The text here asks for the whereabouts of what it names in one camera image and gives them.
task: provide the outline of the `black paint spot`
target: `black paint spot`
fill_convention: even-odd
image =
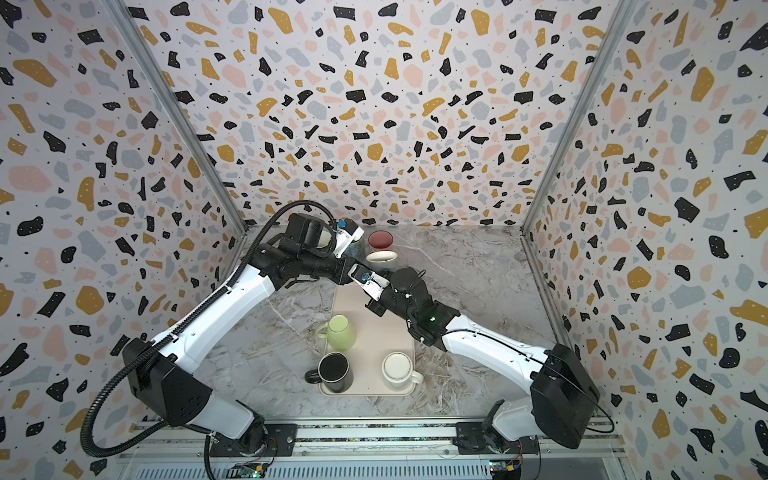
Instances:
[[[56,382],[53,385],[49,386],[45,390],[45,393],[47,393],[53,400],[56,400],[57,402],[63,402],[64,392],[67,391],[68,387],[69,387],[69,379],[63,379],[60,382]]]
[[[355,19],[355,9],[345,7],[333,7],[333,14],[336,18],[348,18],[349,20]]]
[[[706,393],[707,395],[712,395],[712,392],[715,390],[715,384],[712,382],[709,382],[697,374],[693,374],[688,379],[691,385],[695,386],[702,392]]]
[[[715,435],[712,435],[711,430],[691,429],[690,432],[699,439],[699,443],[705,450],[707,450],[709,453],[712,453],[712,445],[715,443]]]
[[[174,17],[179,17],[182,15],[189,15],[190,14],[190,6],[186,2],[181,2],[178,5],[174,5],[170,8],[170,14]]]
[[[753,50],[763,50],[765,47],[768,47],[768,23],[763,24],[763,26],[760,27],[749,40],[744,42],[744,45],[739,51],[747,50],[748,48],[752,48]]]
[[[725,250],[725,240],[717,235],[710,235],[710,252],[717,258],[728,258],[728,252]]]
[[[673,326],[672,330],[664,338],[669,342],[673,342],[687,336],[690,336],[690,327],[687,323],[681,323],[680,325]]]
[[[346,99],[355,102],[356,104],[366,99],[366,92],[364,90],[352,90],[346,92]]]
[[[645,36],[645,31],[633,31],[627,34],[627,40],[631,41],[635,45],[640,43],[640,40]]]
[[[557,14],[557,12],[553,12],[552,10],[541,10],[537,9],[535,13],[535,19],[541,20],[542,22],[549,22],[554,23],[554,16]]]
[[[5,363],[0,366],[0,376],[6,376],[10,372],[13,372],[29,358],[29,354],[25,351],[26,349],[26,343],[19,343],[16,346],[16,349],[13,351],[13,353],[8,357],[7,360],[5,360]]]
[[[752,173],[751,170],[748,170],[746,172],[741,172],[740,174],[731,175],[730,177],[725,177],[723,180],[725,180],[726,186],[728,186],[728,190],[734,191],[739,186],[741,186],[741,182],[744,182],[746,180],[756,180],[755,174]]]
[[[696,207],[696,205],[693,205],[691,202],[682,197],[677,199],[677,201],[674,203],[674,206],[677,208],[677,216],[684,220],[688,220],[691,223],[696,220],[696,217],[701,211],[698,209],[698,207]]]
[[[690,280],[690,270],[685,265],[675,265],[674,267],[675,275],[682,278],[683,280]]]
[[[33,235],[43,229],[43,217],[35,217],[32,220],[26,220],[19,223],[16,227],[16,234],[20,237]]]
[[[381,7],[379,10],[379,17],[394,17],[397,15],[397,4],[391,3],[386,7]]]

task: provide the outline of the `marble table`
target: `marble table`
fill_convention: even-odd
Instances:
[[[437,300],[513,339],[554,345],[517,229],[366,228],[368,233],[375,230],[394,236],[397,266],[426,269],[425,281]],[[251,230],[251,239],[256,232]],[[482,416],[497,400],[524,395],[473,360],[417,344],[416,368],[425,382],[411,395],[324,396],[303,376],[321,357],[323,344],[315,333],[330,318],[335,288],[320,280],[278,291],[219,342],[195,376],[266,417]]]

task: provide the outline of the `pink spot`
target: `pink spot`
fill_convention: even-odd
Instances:
[[[94,278],[96,278],[96,272],[83,266],[78,268],[78,272],[74,275],[75,282],[80,282],[82,280],[93,280]]]
[[[72,231],[68,228],[55,228],[53,229],[53,234],[62,240],[66,240],[72,237]]]
[[[75,125],[74,129],[83,135],[88,135],[91,133],[91,122],[80,120],[78,124]]]
[[[675,248],[670,250],[668,255],[670,260],[692,260],[694,258],[694,249],[685,243],[678,243]]]
[[[406,81],[412,87],[419,88],[422,86],[422,81],[424,80],[424,72],[422,72],[421,68],[411,64],[402,71],[402,76],[406,78]]]
[[[39,194],[51,188],[51,181],[37,167],[11,167],[8,170],[8,182],[16,190]]]
[[[160,25],[163,25],[163,28],[168,28],[168,17],[163,12],[155,10],[154,17],[160,22]]]
[[[67,359],[67,347],[64,345],[64,329],[61,325],[53,325],[43,340],[43,353],[59,362]]]
[[[615,238],[614,241],[608,244],[609,252],[621,252],[627,253],[631,249],[630,244],[623,238]]]
[[[696,124],[694,125],[694,131],[699,135],[706,133],[707,130],[709,129],[710,129],[710,122],[708,122],[705,118],[700,118],[699,121],[696,122]]]
[[[298,25],[299,28],[301,28],[301,31],[303,31],[304,33],[306,33],[307,30],[309,30],[306,26],[306,22],[304,21],[304,15],[302,15],[301,12],[297,13],[296,16],[293,17],[293,20],[296,21],[296,25]]]
[[[614,100],[614,103],[611,104],[611,122],[614,125],[618,124],[625,113],[627,113],[627,104],[624,103],[624,99]]]
[[[56,15],[56,21],[59,25],[66,28],[67,31],[72,31],[72,28],[74,27],[74,21],[63,15]]]
[[[69,68],[67,68],[63,63],[61,63],[58,58],[54,57],[52,54],[48,54],[48,64],[55,68],[56,70],[59,70],[62,74],[64,74],[66,77],[69,76]]]
[[[419,18],[419,14],[416,12],[416,6],[411,4],[411,23],[414,27],[422,26],[422,20]]]
[[[701,310],[692,320],[692,324],[696,327],[697,330],[700,332],[703,332],[705,328],[707,328],[707,325],[709,324],[710,311],[709,310]]]
[[[245,88],[245,74],[239,68],[227,65],[223,68],[221,74],[235,87]]]
[[[712,103],[710,104],[710,111],[716,110],[720,107],[720,103],[725,98],[725,95],[726,93],[728,93],[729,88],[730,88],[730,84],[715,88],[714,93],[712,93]]]
[[[26,339],[36,339],[40,336],[42,330],[37,326],[20,326],[18,334]]]
[[[53,250],[45,247],[38,250],[38,254],[35,255],[35,266],[51,275],[56,274],[56,257]]]

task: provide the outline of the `terrazzo wallpaper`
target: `terrazzo wallpaper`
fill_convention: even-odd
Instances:
[[[229,219],[103,7],[0,0],[0,478],[105,478],[79,429],[122,367],[218,284]],[[115,391],[96,439],[147,410]]]
[[[638,478],[768,464],[767,22],[639,2],[529,232]]]
[[[129,0],[248,223],[521,223],[616,2]]]

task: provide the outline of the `gray spot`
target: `gray spot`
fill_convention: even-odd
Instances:
[[[35,462],[35,480],[51,480],[53,478],[54,465],[47,457]]]
[[[484,102],[476,101],[475,104],[472,105],[470,111],[478,120],[485,120],[488,117],[491,108]]]
[[[118,274],[118,269],[112,263],[105,263],[101,266],[101,269],[109,274],[109,276],[115,276]]]
[[[491,67],[491,57],[488,55],[486,50],[483,50],[482,48],[475,50],[472,52],[472,56],[475,57],[475,60],[478,61],[478,66],[480,68]]]
[[[752,190],[746,195],[746,201],[750,202],[751,204],[756,204],[762,199],[763,199],[763,195],[757,190]]]
[[[730,432],[721,439],[734,456],[738,456],[744,451],[744,437],[741,432],[743,427],[744,422],[742,422],[741,419],[736,420],[736,423],[733,425]]]
[[[678,435],[685,435],[685,433],[688,431],[688,425],[685,424],[682,420],[680,420],[680,417],[675,417],[672,421],[672,428],[675,432],[677,432]]]
[[[185,34],[183,34],[183,35],[181,35],[181,40],[183,40],[183,41],[184,41],[184,43],[186,43],[186,44],[187,44],[187,45],[189,45],[190,47],[194,47],[194,46],[197,46],[197,45],[199,45],[199,44],[200,44],[200,42],[198,42],[198,41],[197,41],[197,40],[195,40],[194,38],[190,37],[190,36],[189,36],[189,35],[187,35],[186,33],[185,33]]]
[[[683,50],[676,51],[675,53],[670,53],[669,55],[665,55],[661,60],[659,60],[659,66],[667,71],[674,70],[680,66],[680,64],[685,58],[687,58],[688,55],[690,55],[690,48],[684,48]]]
[[[318,120],[326,119],[326,106],[319,103],[318,101],[312,100],[309,104],[306,105],[306,110]]]
[[[397,133],[398,141],[408,140],[408,136],[411,132],[411,122],[409,121],[400,122],[400,125],[395,129],[395,132]]]
[[[64,103],[64,111],[83,118],[91,118],[96,115],[96,110],[92,106],[75,98],[70,98]]]
[[[639,366],[633,365],[632,366],[632,373],[634,374],[634,378],[642,385],[642,386],[654,386],[656,385],[656,382],[654,379],[652,379],[646,372],[644,372]]]
[[[274,51],[272,48],[264,47],[264,51],[266,52],[267,55],[270,56],[270,58],[272,58],[272,61],[275,63],[279,63],[283,60],[283,56],[277,53],[276,51]]]
[[[637,435],[635,435],[634,446],[637,447],[637,453],[641,457],[644,457],[648,450],[648,439],[645,437],[645,432],[640,427],[637,427]]]
[[[742,292],[746,292],[752,286],[752,280],[755,279],[755,273],[747,265],[743,263],[739,264],[739,274],[736,275],[736,286],[738,286]]]
[[[80,4],[80,16],[82,18],[90,18],[96,15],[96,5],[88,0],[88,2]]]
[[[717,70],[723,71],[730,68],[733,65],[733,61],[736,60],[736,51],[727,51],[720,56],[717,60]]]
[[[670,188],[675,193],[680,193],[688,188],[688,179],[682,177],[675,177],[670,182]]]
[[[520,38],[518,40],[518,43],[515,45],[515,53],[518,54],[518,57],[525,63],[528,61],[528,50],[530,50],[531,47],[528,47],[528,44],[525,43],[525,40]]]
[[[723,214],[715,218],[705,218],[702,227],[722,232],[723,228],[725,228],[725,224],[728,223],[729,216],[730,214]]]
[[[45,208],[58,208],[66,210],[71,205],[71,200],[61,197],[51,197],[45,201]]]
[[[640,203],[650,193],[648,177],[637,177],[632,181],[632,200]]]
[[[676,144],[681,144],[685,138],[685,128],[688,125],[688,121],[685,117],[675,115],[672,117],[672,131],[670,132],[670,138]]]
[[[235,25],[242,25],[248,22],[248,4],[245,0],[240,0],[240,3],[227,15],[227,20]]]
[[[50,114],[48,116],[38,114],[38,118],[40,118],[40,120],[42,120],[44,123],[49,124],[58,130],[61,130],[66,125],[64,118],[58,117],[54,114]]]
[[[144,161],[141,160],[141,155],[136,150],[123,150],[120,154],[120,162],[122,162],[124,167],[135,170],[139,170],[144,166]]]
[[[27,53],[29,51],[29,43],[13,30],[8,30],[8,37],[5,39],[5,43],[11,45],[21,53]]]
[[[33,272],[21,272],[22,277],[14,280],[14,283],[32,283],[35,281],[35,274]]]
[[[730,379],[728,379],[728,375],[726,375],[725,373],[713,373],[712,380],[721,384],[727,389],[733,386],[730,382]]]
[[[664,100],[656,108],[656,121],[664,121],[667,118],[667,107],[664,106]]]
[[[104,85],[105,87],[109,87],[109,88],[112,88],[113,90],[120,91],[120,87],[118,87],[118,84],[112,81],[112,79],[110,78],[109,74],[106,71],[101,71],[98,68],[92,68],[91,73],[94,75],[94,78],[96,78],[96,81],[99,83],[99,85]]]
[[[373,82],[373,87],[371,88],[371,95],[378,95],[380,91],[384,90],[384,87],[382,87],[381,82],[377,78],[376,81]]]
[[[48,381],[48,375],[51,374],[51,367],[49,366],[36,366],[30,373],[24,375],[21,378],[12,380],[8,385],[26,385],[28,383],[43,383]]]
[[[663,312],[664,311],[664,304],[667,302],[667,300],[662,296],[660,299],[656,300],[651,306],[650,309],[654,312]]]
[[[101,260],[104,254],[107,253],[106,249],[88,230],[78,233],[78,240],[80,240],[80,251],[94,262]]]
[[[58,418],[69,417],[74,412],[74,402],[64,402],[58,407]]]
[[[429,23],[433,25],[445,25],[451,19],[453,7],[453,2],[446,3],[443,8],[440,8],[429,17]]]
[[[685,308],[686,306],[699,303],[707,298],[707,293],[704,292],[704,288],[701,286],[686,286],[680,285],[677,290],[670,293],[670,299],[676,309]]]
[[[109,429],[115,423],[120,422],[123,418],[125,418],[126,413],[128,413],[127,405],[123,405],[119,409],[111,412],[109,415],[107,415],[107,421],[104,422],[104,429]]]

